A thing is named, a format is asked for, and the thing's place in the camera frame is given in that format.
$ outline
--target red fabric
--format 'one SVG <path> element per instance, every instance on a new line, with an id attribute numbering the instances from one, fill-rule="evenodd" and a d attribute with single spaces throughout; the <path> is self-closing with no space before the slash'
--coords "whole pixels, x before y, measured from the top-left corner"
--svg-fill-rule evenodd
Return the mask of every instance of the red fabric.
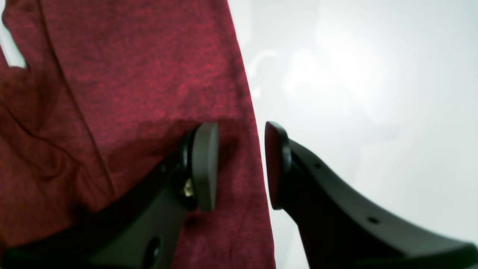
<path id="1" fill-rule="evenodd" d="M 3 21 L 28 68 L 1 60 L 0 249 L 104 208 L 186 131 L 218 121 L 217 207 L 188 216 L 173 268 L 275 267 L 226 0 L 7 0 Z"/>

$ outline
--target black plastic part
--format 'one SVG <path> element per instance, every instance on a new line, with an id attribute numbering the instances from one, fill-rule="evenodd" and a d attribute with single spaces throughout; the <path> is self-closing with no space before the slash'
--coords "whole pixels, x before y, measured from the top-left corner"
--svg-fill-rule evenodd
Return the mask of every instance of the black plastic part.
<path id="1" fill-rule="evenodd" d="M 218 124 L 203 123 L 194 136 L 191 163 L 194 192 L 201 211 L 212 211 L 216 204 L 218 157 Z"/>
<path id="2" fill-rule="evenodd" d="M 207 123 L 187 133 L 177 152 L 106 209 L 49 238 L 8 249 L 2 268 L 169 268 L 184 219 L 197 208 L 196 199 L 184 195 L 192 160 L 211 160 L 218 146 L 218 136 L 204 139 L 204 130 L 214 128 Z M 201 164 L 208 175 L 217 174 L 214 159 Z M 209 189 L 214 194 L 215 187 Z"/>
<path id="3" fill-rule="evenodd" d="M 276 180 L 269 183 L 269 192 L 277 192 L 271 202 L 279 197 L 299 227 L 310 268 L 478 268 L 474 244 L 429 232 L 374 204 L 288 139 L 280 125 L 268 122 L 265 137 L 269 180 Z M 282 169 L 278 160 L 288 159 L 291 169 Z"/>

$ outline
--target screw hole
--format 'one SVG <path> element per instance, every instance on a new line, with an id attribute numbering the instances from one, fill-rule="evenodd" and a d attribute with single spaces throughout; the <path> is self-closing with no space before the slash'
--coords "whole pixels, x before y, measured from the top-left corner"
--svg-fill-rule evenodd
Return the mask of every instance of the screw hole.
<path id="1" fill-rule="evenodd" d="M 380 221 L 374 217 L 368 217 L 367 220 L 373 224 L 380 224 Z"/>

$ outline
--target black plastic arm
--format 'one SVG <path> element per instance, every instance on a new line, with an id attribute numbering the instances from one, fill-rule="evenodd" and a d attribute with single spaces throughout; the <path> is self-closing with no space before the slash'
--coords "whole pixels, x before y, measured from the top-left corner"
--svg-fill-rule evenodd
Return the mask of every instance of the black plastic arm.
<path id="1" fill-rule="evenodd" d="M 374 204 L 277 123 L 266 123 L 265 147 L 272 206 L 298 225 L 310 268 L 478 268 L 474 244 L 432 233 Z"/>
<path id="2" fill-rule="evenodd" d="M 204 123 L 106 209 L 49 238 L 6 251 L 3 269 L 169 268 L 183 221 L 214 209 L 219 133 Z"/>

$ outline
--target white surface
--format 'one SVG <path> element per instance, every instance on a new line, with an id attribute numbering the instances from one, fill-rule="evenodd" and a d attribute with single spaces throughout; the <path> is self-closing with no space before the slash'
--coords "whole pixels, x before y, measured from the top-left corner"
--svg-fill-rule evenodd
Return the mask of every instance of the white surface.
<path id="1" fill-rule="evenodd" d="M 379 205 L 478 244 L 478 1 L 229 3 L 262 153 L 276 121 Z M 293 221 L 271 222 L 277 268 L 308 268 Z"/>

